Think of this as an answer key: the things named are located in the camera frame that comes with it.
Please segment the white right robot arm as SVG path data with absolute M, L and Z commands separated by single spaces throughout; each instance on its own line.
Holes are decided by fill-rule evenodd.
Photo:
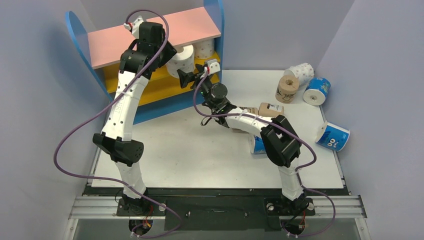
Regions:
M 223 127 L 238 129 L 260 138 L 268 159 L 279 170 L 283 209 L 294 216 L 303 211 L 313 211 L 314 205 L 306 197 L 305 187 L 299 176 L 301 168 L 298 157 L 304 141 L 300 140 L 288 119 L 283 115 L 263 117 L 237 107 L 227 99 L 227 87 L 210 80 L 212 75 L 219 71 L 219 64 L 198 64 L 196 67 L 198 73 L 186 73 L 179 69 L 177 74 L 181 88 L 192 83 L 194 94 L 203 97 L 202 106 L 211 110 L 210 114 L 203 116 L 208 120 L 215 120 Z

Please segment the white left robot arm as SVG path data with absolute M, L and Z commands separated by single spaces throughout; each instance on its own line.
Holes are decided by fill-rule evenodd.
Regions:
M 93 135 L 92 141 L 109 155 L 119 170 L 124 184 L 122 208 L 143 215 L 151 206 L 148 199 L 142 197 L 147 189 L 140 169 L 144 144 L 132 139 L 134 119 L 152 73 L 177 51 L 166 39 L 166 31 L 160 23 L 141 21 L 125 23 L 124 27 L 135 39 L 120 57 L 114 102 L 105 126 L 101 133 Z

